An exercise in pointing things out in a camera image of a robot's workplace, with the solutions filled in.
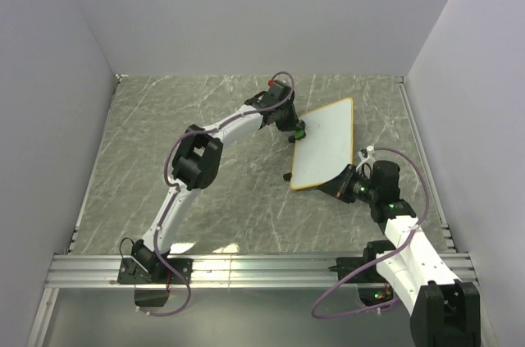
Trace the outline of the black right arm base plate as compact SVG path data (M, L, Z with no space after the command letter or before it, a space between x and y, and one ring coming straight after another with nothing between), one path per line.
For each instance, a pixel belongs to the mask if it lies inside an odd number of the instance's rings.
M338 257L336 258L336 264L328 267L329 272L335 272L338 280L342 280L348 276L351 272L355 271L364 264L362 257ZM375 267L370 267L367 270L354 276L346 284L372 284L372 283L384 283L385 279L377 273Z

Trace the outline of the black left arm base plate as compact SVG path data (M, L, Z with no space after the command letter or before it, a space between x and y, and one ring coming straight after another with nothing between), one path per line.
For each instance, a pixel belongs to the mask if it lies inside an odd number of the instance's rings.
M147 272L132 257L123 258L117 276L117 283L119 285L182 285L190 281L193 262L191 258L167 259L167 263L181 274L182 278L179 278L160 262L155 263L152 272Z

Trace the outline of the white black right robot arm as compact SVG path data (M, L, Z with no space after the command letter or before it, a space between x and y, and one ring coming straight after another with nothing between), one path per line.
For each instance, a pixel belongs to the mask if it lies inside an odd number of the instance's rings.
M384 283L375 295L363 297L365 310L388 309L401 302L410 316L416 346L479 346L480 294L462 281L436 252L412 207L400 196L399 165L376 161L371 174L348 165L337 177L319 186L345 203L366 203L385 238L367 243L358 267L337 258L332 271L342 286L358 276L367 283Z

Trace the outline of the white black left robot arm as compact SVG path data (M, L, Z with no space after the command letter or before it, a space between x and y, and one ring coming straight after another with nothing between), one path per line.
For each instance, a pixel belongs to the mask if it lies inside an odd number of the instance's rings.
M279 80L284 74L276 73L268 89L226 118L204 127L191 125L176 140L163 167L167 196L152 225L133 243L127 273L146 283L159 283L171 271L167 256L176 233L193 201L217 178L226 146L266 126L274 125L281 132L304 129L294 107L294 80Z

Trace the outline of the yellow framed whiteboard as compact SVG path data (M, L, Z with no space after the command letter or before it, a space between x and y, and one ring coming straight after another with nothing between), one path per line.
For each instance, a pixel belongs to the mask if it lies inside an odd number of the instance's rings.
M354 162L354 100L342 98L306 112L305 137L294 143L290 188L316 188Z

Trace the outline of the green whiteboard eraser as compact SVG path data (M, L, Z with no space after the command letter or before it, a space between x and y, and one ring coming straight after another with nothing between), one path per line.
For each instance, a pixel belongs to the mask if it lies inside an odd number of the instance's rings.
M306 123L304 121L300 120L298 122L298 124L295 127L295 131L294 131L295 141L301 140L306 136L305 126L306 126Z

